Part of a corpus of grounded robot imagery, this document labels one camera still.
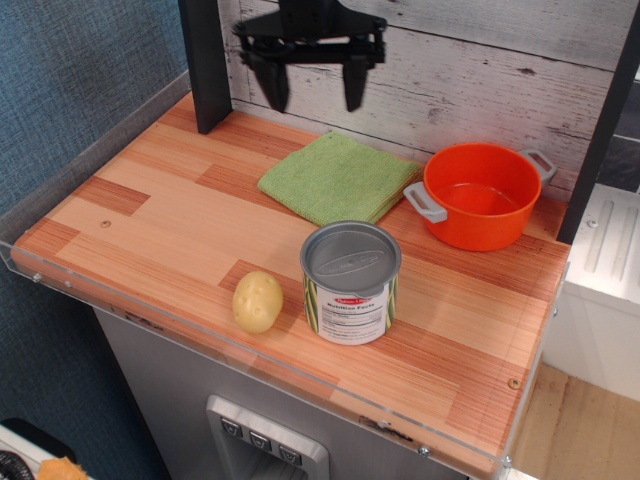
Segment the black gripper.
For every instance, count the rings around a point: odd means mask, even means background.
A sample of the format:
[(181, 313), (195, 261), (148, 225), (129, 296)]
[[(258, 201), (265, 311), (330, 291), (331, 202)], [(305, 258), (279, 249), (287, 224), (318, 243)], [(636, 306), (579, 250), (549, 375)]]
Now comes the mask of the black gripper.
[(289, 100), (288, 64), (343, 63), (349, 112), (362, 104), (370, 64), (385, 61), (385, 19), (339, 1), (280, 1), (274, 12), (237, 22), (241, 57), (269, 104), (284, 113)]

